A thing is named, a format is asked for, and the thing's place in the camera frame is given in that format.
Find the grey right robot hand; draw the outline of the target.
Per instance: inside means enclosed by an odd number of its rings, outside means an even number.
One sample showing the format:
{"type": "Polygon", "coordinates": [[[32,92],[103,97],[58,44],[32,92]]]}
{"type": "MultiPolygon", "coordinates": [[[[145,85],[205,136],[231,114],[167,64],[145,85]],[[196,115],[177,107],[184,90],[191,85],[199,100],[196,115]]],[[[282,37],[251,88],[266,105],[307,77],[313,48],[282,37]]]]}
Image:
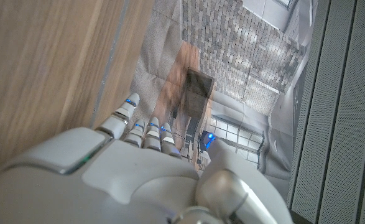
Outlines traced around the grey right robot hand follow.
{"type": "Polygon", "coordinates": [[[277,189],[217,136],[199,174],[156,118],[126,125],[131,94],[96,129],[73,128],[0,168],[0,223],[291,223],[277,189]]]}

